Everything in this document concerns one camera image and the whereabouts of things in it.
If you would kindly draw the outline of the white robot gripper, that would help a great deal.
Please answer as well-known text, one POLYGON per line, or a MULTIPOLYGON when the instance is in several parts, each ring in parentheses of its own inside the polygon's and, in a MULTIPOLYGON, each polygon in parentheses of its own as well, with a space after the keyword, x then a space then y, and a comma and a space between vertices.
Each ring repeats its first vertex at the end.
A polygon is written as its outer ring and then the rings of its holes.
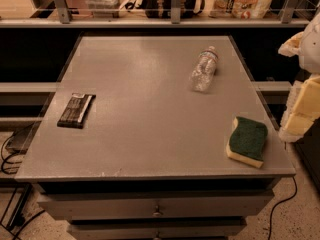
MULTIPOLYGON (((278 49, 283 56, 299 54, 299 65, 311 74, 320 74, 320 13, 301 31, 278 49)), ((290 89, 282 116, 279 137, 296 142, 320 118, 320 76, 311 75, 304 82, 295 81, 290 89)))

